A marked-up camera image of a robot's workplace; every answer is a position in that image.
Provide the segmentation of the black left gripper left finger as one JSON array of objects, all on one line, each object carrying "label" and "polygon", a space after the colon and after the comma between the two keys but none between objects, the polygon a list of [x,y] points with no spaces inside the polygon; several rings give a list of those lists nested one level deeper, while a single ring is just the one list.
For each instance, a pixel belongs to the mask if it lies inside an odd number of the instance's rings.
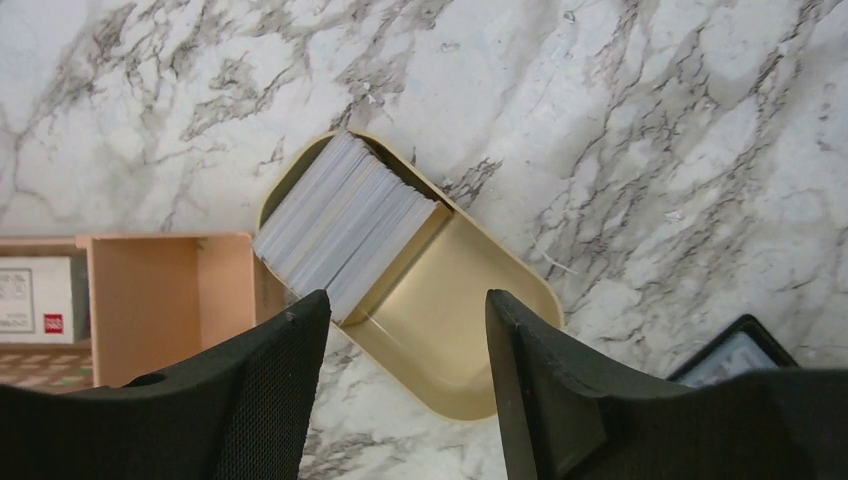
[{"label": "black left gripper left finger", "polygon": [[331,308],[316,290],[119,387],[1,389],[5,479],[295,479]]}]

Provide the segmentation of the black leather card holder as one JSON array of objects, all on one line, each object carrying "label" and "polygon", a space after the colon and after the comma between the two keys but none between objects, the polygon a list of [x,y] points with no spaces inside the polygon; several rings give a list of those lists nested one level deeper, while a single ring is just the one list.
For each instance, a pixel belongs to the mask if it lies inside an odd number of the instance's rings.
[{"label": "black leather card holder", "polygon": [[680,365],[667,380],[701,388],[752,370],[798,366],[756,317],[745,314]]}]

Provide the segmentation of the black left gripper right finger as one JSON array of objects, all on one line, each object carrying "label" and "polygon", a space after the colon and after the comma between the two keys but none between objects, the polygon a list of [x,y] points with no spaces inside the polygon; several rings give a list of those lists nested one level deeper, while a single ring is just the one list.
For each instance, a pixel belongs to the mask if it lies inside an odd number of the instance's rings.
[{"label": "black left gripper right finger", "polygon": [[847,374],[755,370],[690,388],[619,363],[510,292],[486,332],[511,479],[843,479]]}]

